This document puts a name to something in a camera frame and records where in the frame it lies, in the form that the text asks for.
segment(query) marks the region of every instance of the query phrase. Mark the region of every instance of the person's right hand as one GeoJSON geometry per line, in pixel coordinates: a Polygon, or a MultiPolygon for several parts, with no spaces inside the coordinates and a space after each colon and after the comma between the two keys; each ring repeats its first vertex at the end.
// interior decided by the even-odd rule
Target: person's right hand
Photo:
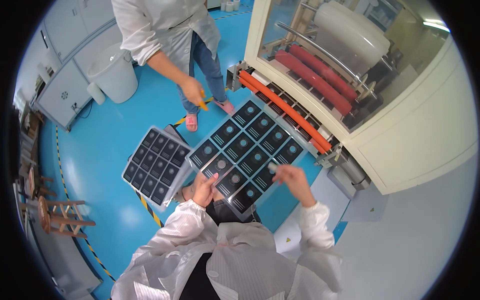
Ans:
{"type": "Polygon", "coordinates": [[[201,207],[207,207],[215,194],[215,189],[212,184],[214,184],[217,179],[218,173],[213,174],[208,180],[205,176],[199,177],[192,200],[201,207]]]}
{"type": "Polygon", "coordinates": [[[188,101],[192,102],[196,106],[200,105],[200,101],[203,99],[202,91],[204,90],[200,82],[191,76],[187,76],[180,84],[180,87],[188,101]]]}
{"type": "Polygon", "coordinates": [[[302,206],[311,207],[315,205],[316,201],[313,198],[312,191],[310,191],[307,177],[301,168],[292,165],[278,165],[272,181],[277,180],[279,184],[283,182],[287,184],[292,195],[300,201],[302,206]]]}

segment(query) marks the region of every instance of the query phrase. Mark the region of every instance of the glass panel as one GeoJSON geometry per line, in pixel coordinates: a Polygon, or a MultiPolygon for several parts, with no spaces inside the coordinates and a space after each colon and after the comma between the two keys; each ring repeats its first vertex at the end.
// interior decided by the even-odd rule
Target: glass panel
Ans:
{"type": "Polygon", "coordinates": [[[258,56],[352,132],[425,70],[448,35],[427,0],[273,0],[258,56]]]}

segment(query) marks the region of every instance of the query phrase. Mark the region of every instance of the epoxy floor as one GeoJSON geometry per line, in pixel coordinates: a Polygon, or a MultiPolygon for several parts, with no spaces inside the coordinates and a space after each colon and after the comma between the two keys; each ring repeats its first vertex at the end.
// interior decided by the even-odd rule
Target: epoxy floor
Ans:
{"type": "MultiPolygon", "coordinates": [[[[222,35],[218,54],[224,75],[227,67],[243,59],[252,6],[253,1],[243,0],[238,12],[210,12],[217,19],[222,35]]],[[[84,232],[96,255],[115,279],[125,270],[133,252],[146,244],[159,229],[134,190],[121,178],[127,158],[151,125],[164,128],[185,115],[173,82],[148,66],[136,67],[135,73],[139,85],[130,100],[115,104],[107,99],[101,106],[94,102],[90,115],[86,119],[78,119],[70,133],[58,131],[59,154],[68,196],[70,200],[86,201],[83,213],[94,220],[96,226],[87,227],[84,232]]],[[[207,97],[210,97],[201,71],[196,70],[196,74],[207,97]]],[[[228,97],[237,105],[249,94],[249,90],[241,89],[235,93],[228,92],[228,97]]],[[[209,111],[202,111],[198,116],[197,132],[189,132],[185,124],[177,128],[191,146],[195,146],[225,116],[220,108],[209,107],[209,111]]],[[[58,163],[56,128],[50,121],[42,129],[39,151],[42,173],[54,178],[53,190],[58,194],[57,199],[67,200],[58,163]]],[[[311,155],[306,155],[300,162],[310,184],[320,172],[313,162],[311,155]]],[[[263,224],[275,232],[297,203],[287,187],[282,185],[259,207],[258,213],[263,224]]],[[[165,222],[175,207],[172,203],[165,212],[156,213],[165,222]]],[[[85,240],[78,241],[87,259],[104,280],[93,294],[100,300],[108,299],[113,281],[96,261],[85,240]]]]}

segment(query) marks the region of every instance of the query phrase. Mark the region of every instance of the wooden chair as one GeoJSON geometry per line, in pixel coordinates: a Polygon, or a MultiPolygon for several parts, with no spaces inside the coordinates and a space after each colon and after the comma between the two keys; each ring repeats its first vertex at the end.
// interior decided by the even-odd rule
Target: wooden chair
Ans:
{"type": "Polygon", "coordinates": [[[57,197],[57,193],[49,190],[48,187],[45,185],[46,181],[53,182],[53,179],[41,175],[37,177],[35,176],[34,167],[30,168],[30,171],[28,172],[28,188],[30,191],[30,197],[32,197],[32,199],[35,199],[37,194],[38,196],[50,195],[53,197],[57,197]]]}
{"type": "Polygon", "coordinates": [[[43,196],[38,198],[38,216],[40,225],[46,233],[55,232],[63,235],[68,235],[76,238],[87,238],[86,234],[79,233],[81,226],[95,226],[94,221],[84,221],[82,215],[78,213],[78,204],[85,204],[85,201],[49,201],[43,196]],[[74,214],[68,213],[68,210],[73,207],[74,214]],[[57,208],[60,208],[61,213],[57,213],[57,208]],[[51,223],[60,224],[60,228],[51,227],[51,223]],[[71,231],[65,230],[69,225],[71,231]]]}

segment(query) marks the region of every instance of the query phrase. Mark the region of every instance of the woman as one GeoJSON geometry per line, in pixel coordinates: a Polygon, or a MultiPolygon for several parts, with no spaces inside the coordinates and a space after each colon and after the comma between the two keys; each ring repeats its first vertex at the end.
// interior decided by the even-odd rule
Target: woman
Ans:
{"type": "Polygon", "coordinates": [[[276,252],[273,234],[259,222],[215,224],[206,207],[218,174],[198,178],[192,198],[133,254],[112,299],[337,298],[341,259],[325,226],[329,209],[315,201],[302,169],[280,165],[273,178],[285,182],[302,205],[303,253],[296,262],[276,252]]]}
{"type": "Polygon", "coordinates": [[[120,48],[129,50],[140,66],[148,64],[177,84],[189,131],[198,128],[203,91],[194,78],[193,60],[205,75],[214,103],[234,113],[216,52],[220,33],[205,0],[112,0],[112,5],[123,35],[120,48]]]}

